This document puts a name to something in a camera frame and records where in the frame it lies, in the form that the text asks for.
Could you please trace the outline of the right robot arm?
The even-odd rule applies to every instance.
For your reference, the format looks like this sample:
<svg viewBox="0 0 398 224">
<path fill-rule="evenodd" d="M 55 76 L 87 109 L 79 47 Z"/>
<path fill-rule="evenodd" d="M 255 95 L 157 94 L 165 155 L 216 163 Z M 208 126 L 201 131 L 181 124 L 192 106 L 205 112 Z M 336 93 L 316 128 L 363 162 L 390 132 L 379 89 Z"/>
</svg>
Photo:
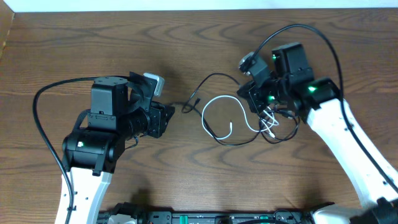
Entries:
<svg viewBox="0 0 398 224">
<path fill-rule="evenodd" d="M 302 44 L 272 50 L 275 69 L 254 52 L 239 63 L 252 81 L 237 94 L 253 113 L 285 105 L 316 132 L 349 177 L 360 209 L 322 205 L 303 216 L 303 223 L 397 223 L 397 171 L 382 156 L 341 99 L 329 78 L 315 79 Z"/>
</svg>

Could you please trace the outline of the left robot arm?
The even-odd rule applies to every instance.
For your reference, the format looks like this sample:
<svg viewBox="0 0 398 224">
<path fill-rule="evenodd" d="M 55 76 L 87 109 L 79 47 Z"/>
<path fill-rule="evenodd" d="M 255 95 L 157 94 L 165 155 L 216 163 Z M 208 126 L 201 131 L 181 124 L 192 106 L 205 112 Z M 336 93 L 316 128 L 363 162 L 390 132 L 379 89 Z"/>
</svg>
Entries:
<svg viewBox="0 0 398 224">
<path fill-rule="evenodd" d="M 56 223 L 97 221 L 126 141 L 140 135 L 161 137 L 175 112 L 173 106 L 153 100 L 163 85 L 164 79 L 151 73 L 94 79 L 91 108 L 81 112 L 63 140 L 62 164 L 73 192 L 68 193 L 67 183 L 62 183 Z"/>
</svg>

